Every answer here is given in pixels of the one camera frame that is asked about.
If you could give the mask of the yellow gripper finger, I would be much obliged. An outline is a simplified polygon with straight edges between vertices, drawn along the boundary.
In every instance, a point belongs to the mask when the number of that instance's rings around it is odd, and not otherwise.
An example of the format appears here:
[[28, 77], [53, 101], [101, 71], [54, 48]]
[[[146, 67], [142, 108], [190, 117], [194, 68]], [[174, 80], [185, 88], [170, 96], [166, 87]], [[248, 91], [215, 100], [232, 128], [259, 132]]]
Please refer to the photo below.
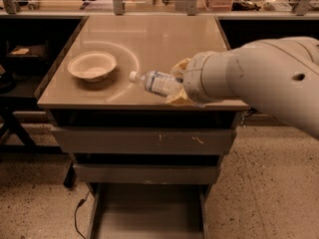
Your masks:
[[182, 79], [183, 75], [186, 71], [187, 64], [189, 62], [190, 62], [190, 58], [186, 58], [186, 59], [179, 61], [177, 64], [175, 64], [171, 68], [171, 70], [169, 71], [169, 74], [176, 79]]
[[197, 106], [197, 103], [188, 97], [184, 89], [181, 89], [178, 94], [166, 97], [165, 102], [175, 107]]

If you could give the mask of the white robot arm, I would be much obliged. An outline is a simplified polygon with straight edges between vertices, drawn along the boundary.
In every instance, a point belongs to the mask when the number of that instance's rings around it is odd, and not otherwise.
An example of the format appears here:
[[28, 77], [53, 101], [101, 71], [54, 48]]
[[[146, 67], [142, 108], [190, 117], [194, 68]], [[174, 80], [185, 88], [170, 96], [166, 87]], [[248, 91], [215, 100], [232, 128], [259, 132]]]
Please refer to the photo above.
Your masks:
[[182, 90], [165, 101], [205, 106], [239, 99], [319, 138], [319, 40], [264, 39], [186, 61]]

